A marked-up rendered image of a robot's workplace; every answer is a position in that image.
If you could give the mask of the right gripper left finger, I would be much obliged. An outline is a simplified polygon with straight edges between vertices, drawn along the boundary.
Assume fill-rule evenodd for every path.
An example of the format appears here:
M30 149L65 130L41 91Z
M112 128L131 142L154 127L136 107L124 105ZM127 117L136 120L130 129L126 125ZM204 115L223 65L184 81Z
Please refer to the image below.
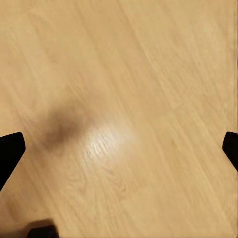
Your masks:
M26 151L21 132L0 137L0 191Z

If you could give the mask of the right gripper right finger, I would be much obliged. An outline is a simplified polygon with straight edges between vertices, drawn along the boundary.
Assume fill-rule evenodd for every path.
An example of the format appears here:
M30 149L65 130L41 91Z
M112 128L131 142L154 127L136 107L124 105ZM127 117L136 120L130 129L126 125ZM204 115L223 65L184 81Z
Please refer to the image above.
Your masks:
M222 149L238 172L238 134L226 132Z

